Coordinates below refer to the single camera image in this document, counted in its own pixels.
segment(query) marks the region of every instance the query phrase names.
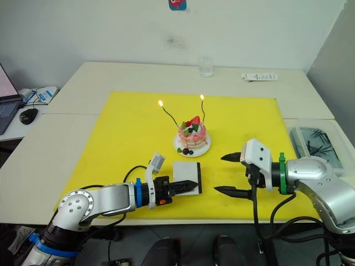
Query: green ring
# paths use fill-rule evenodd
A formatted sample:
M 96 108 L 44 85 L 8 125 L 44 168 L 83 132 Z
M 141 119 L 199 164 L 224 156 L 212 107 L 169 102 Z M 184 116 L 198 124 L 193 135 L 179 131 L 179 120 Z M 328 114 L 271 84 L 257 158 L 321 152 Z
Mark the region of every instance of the green ring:
M 286 195 L 287 194 L 286 167 L 285 167 L 286 158 L 284 157 L 283 152 L 280 152 L 280 157 L 278 158 L 278 161 L 280 162 L 280 194 Z

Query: computer mouse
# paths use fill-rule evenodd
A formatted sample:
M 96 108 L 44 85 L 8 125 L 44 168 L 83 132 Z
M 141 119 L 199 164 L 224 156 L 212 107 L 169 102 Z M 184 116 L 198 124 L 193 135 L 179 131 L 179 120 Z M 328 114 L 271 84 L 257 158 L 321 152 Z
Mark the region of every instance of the computer mouse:
M 26 111 L 23 111 L 20 114 L 21 123 L 25 125 L 31 124 L 32 121 L 36 118 L 37 113 L 38 113 L 38 109 L 36 108 L 27 109 Z

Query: laptop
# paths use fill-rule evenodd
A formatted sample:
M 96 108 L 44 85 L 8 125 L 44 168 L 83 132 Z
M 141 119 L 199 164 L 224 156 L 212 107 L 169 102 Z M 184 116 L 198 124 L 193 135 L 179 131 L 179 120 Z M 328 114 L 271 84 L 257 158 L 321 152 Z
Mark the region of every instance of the laptop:
M 0 135 L 4 134 L 22 102 L 21 96 L 0 64 Z

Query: white table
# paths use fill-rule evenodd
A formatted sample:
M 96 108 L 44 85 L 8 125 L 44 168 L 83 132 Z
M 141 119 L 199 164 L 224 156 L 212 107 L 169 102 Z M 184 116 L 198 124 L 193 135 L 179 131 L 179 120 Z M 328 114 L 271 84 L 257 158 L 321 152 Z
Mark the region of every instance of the white table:
M 33 126 L 37 123 L 43 112 L 46 110 L 47 106 L 46 105 L 35 105 L 34 106 L 36 109 L 38 109 L 38 113 L 34 120 L 32 121 L 31 124 L 25 125 L 20 122 L 20 114 L 23 111 L 26 111 L 28 109 L 32 109 L 32 106 L 26 106 L 24 108 L 21 108 L 17 111 L 16 115 L 12 119 L 11 123 L 7 127 L 6 131 L 4 132 L 3 135 L 0 135 L 0 141 L 7 141 L 7 140 L 18 140 L 22 139 L 26 136 L 27 132 L 33 128 Z
M 278 81 L 248 83 L 242 73 L 275 72 Z M 276 98 L 285 119 L 334 119 L 301 70 L 215 68 L 202 78 L 196 66 L 84 63 L 53 99 L 47 114 L 100 114 L 110 91 Z
M 58 197 L 85 148 L 111 90 L 162 91 L 163 88 L 167 88 L 168 80 L 170 83 L 178 82 L 178 79 L 173 78 L 178 75 L 179 78 L 185 77 L 191 80 L 190 82 L 182 81 L 181 90 L 179 90 L 179 84 L 172 85 L 170 88 L 174 88 L 174 91 L 169 90 L 169 92 L 190 94 L 203 92 L 211 95 L 254 97 L 277 96 L 284 118 L 333 119 L 331 112 L 303 72 L 259 70 L 278 73 L 280 85 L 269 82 L 240 82 L 238 81 L 239 73 L 243 71 L 256 70 L 217 68 L 213 78 L 203 79 L 199 77 L 197 68 L 191 66 L 85 63 L 53 99 L 45 114 L 0 169 L 0 222 L 48 223 L 53 214 L 53 208 L 59 200 Z M 293 104 L 293 100 L 302 99 L 302 97 L 305 99 L 305 104 L 300 109 L 297 108 L 298 105 Z M 348 141 L 343 133 L 341 137 Z M 351 149 L 355 155 L 355 149 L 352 146 Z M 98 218 L 93 224 L 110 222 L 112 222 L 111 219 Z M 123 224 L 211 222 L 245 223 L 246 221 L 127 219 Z

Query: sticker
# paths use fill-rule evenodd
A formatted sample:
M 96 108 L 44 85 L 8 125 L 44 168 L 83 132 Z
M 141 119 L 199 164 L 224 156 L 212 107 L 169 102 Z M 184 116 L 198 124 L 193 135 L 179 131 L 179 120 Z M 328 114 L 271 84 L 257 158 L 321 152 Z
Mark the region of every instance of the sticker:
M 186 10 L 186 0 L 168 0 L 171 10 Z

